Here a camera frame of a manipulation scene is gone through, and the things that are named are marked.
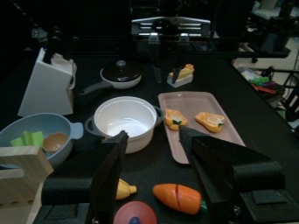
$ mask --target yellow toy food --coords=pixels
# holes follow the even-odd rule
[[[222,123],[224,123],[224,116],[222,115],[213,115],[206,112],[200,112],[194,116],[194,120],[200,123],[205,129],[210,132],[220,132]]]
[[[178,130],[178,126],[186,124],[186,119],[184,118],[180,111],[174,109],[166,109],[164,115],[164,123],[170,130]]]
[[[181,69],[180,73],[178,73],[178,79],[185,78],[188,75],[190,75],[193,72],[193,65],[192,64],[185,64],[184,68]]]
[[[153,196],[173,210],[196,214],[201,207],[201,195],[188,186],[160,184],[153,186]]]
[[[129,185],[121,178],[117,181],[116,199],[122,200],[132,193],[136,193],[136,186]]]

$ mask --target blue bowl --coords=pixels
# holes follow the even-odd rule
[[[55,132],[62,132],[67,136],[65,144],[54,153],[45,152],[45,157],[55,168],[70,154],[73,139],[79,139],[82,136],[82,125],[79,122],[69,122],[62,115],[53,113],[27,115],[1,130],[0,147],[11,147],[10,141],[21,136],[23,131],[41,131],[42,138]]]

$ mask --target pot handle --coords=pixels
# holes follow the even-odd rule
[[[99,132],[97,130],[97,127],[95,127],[95,124],[93,122],[93,115],[87,118],[87,120],[85,121],[83,123],[83,128],[85,128],[85,131],[95,136],[95,137],[101,137],[102,139],[105,138],[103,136],[99,135]]]
[[[79,139],[82,137],[82,124],[79,122],[70,122],[69,130],[69,139]]]
[[[82,90],[79,90],[78,93],[79,95],[86,95],[97,90],[111,88],[111,87],[113,85],[107,81],[102,80],[101,82],[82,88]]]
[[[164,120],[164,112],[158,107],[153,106],[153,108],[156,111],[156,121],[154,121],[154,127],[156,127]]]

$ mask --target wooden knife block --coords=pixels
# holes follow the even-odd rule
[[[0,148],[0,165],[19,167],[0,170],[0,222],[29,224],[38,212],[42,181],[51,173],[50,163],[37,146],[22,146]]]

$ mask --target pink tray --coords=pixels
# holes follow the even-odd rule
[[[186,127],[209,134],[212,137],[244,146],[238,133],[236,132],[225,112],[222,111],[212,94],[205,92],[173,92],[158,94],[157,98],[162,112],[165,109],[176,109],[181,112],[182,116],[188,120]],[[200,112],[208,112],[225,117],[222,129],[218,133],[208,132],[206,129],[194,121],[194,116]],[[178,131],[169,130],[165,125],[164,127],[172,149],[172,157],[177,163],[188,164],[189,162],[178,141]]]

